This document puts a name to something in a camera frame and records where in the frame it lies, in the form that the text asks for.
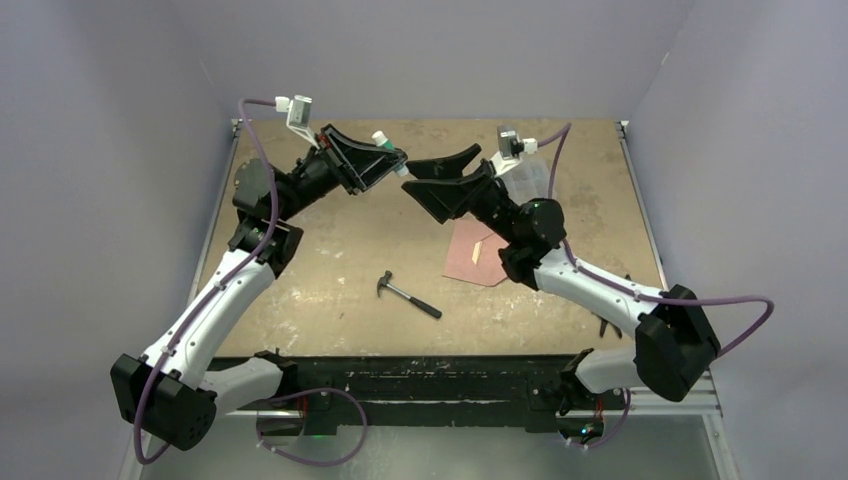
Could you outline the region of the white green glue stick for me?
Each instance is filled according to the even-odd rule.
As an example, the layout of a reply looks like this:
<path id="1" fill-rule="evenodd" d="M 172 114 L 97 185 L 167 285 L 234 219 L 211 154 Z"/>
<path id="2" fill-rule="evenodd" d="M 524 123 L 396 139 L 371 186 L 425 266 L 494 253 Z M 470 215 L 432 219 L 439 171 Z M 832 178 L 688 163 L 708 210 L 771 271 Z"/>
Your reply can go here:
<path id="1" fill-rule="evenodd" d="M 395 146 L 391 142 L 391 140 L 386 136 L 386 134 L 382 130 L 377 130 L 371 135 L 372 141 L 375 146 L 386 149 L 386 150 L 394 150 Z M 401 161 L 393 167 L 393 172 L 398 177 L 404 177 L 409 174 L 408 167 L 405 161 Z"/>

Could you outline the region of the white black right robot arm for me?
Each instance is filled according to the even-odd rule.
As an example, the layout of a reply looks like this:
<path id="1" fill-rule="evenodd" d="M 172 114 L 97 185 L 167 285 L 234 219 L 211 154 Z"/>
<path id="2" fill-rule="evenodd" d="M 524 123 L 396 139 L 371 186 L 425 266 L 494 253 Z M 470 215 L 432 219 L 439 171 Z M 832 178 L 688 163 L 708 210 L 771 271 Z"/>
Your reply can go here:
<path id="1" fill-rule="evenodd" d="M 437 222 L 471 215 L 506 243 L 498 257 L 507 277 L 571 301 L 630 336 L 630 347 L 587 349 L 563 369 L 561 392 L 576 407 L 615 388 L 646 387 L 680 402 L 718 357 L 721 345 L 695 294 L 676 285 L 662 291 L 572 258 L 564 248 L 565 215 L 550 198 L 514 201 L 495 165 L 474 144 L 448 157 L 407 164 L 408 193 Z"/>

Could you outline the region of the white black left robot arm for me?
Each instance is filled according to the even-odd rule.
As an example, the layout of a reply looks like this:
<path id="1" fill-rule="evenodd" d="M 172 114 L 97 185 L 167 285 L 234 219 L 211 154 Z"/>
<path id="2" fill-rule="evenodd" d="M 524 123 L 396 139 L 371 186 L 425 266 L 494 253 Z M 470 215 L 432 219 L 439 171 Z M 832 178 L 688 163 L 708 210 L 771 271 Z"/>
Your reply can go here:
<path id="1" fill-rule="evenodd" d="M 289 172 L 263 158 L 237 168 L 232 203 L 238 224 L 210 280 L 157 341 L 138 356 L 119 356 L 110 370 L 141 463 L 157 458 L 144 452 L 145 433 L 187 451 L 221 413 L 260 399 L 275 409 L 295 402 L 298 382 L 274 360 L 258 355 L 219 372 L 209 366 L 241 316 L 293 259 L 303 231 L 289 219 L 336 188 L 364 193 L 407 161 L 388 140 L 357 141 L 328 124 Z"/>

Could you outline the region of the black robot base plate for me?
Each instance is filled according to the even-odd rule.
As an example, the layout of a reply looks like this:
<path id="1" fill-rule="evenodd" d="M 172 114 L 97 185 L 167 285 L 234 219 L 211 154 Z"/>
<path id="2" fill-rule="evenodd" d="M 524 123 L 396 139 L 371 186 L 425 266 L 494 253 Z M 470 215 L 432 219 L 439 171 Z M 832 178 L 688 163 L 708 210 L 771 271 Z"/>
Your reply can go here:
<path id="1" fill-rule="evenodd" d="M 296 410 L 309 435 L 332 435 L 347 425 L 514 427 L 586 442 L 603 435 L 603 413 L 625 405 L 623 388 L 587 397 L 563 393 L 562 371 L 578 354 L 285 358 L 263 351 L 214 359 L 210 371 L 258 355 L 279 363 L 281 386 L 235 410 Z"/>

